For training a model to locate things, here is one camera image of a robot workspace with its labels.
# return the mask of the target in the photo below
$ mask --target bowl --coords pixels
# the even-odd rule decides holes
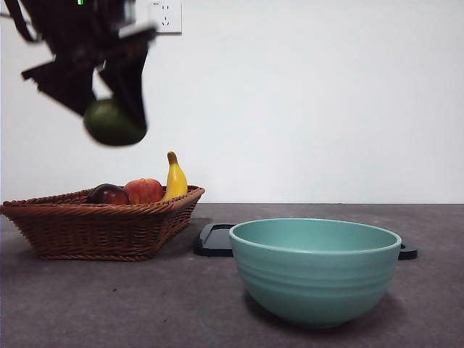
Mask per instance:
[[[230,229],[249,294],[269,312],[310,328],[333,328],[372,309],[394,274],[401,238],[339,220],[276,218]]]

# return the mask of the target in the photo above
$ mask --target gray table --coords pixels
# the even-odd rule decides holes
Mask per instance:
[[[231,257],[202,257],[208,223],[314,217],[409,239],[381,302],[326,331],[291,326],[244,290]],[[42,261],[1,225],[2,348],[464,347],[464,205],[199,204],[191,225],[145,262]]]

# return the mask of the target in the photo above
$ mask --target dark red apple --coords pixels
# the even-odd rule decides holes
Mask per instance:
[[[87,196],[87,203],[93,204],[129,204],[129,197],[120,186],[103,183],[94,188]]]

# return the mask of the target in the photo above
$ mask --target woven basket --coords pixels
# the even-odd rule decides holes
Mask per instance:
[[[7,216],[43,260],[143,261],[190,222],[204,189],[153,204],[86,204],[92,189],[4,202]]]

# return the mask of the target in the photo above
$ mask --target banana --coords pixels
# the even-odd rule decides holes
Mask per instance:
[[[166,193],[161,198],[162,201],[182,196],[189,190],[186,176],[177,161],[175,153],[169,151],[167,153],[167,160],[169,161],[169,173],[167,174]]]

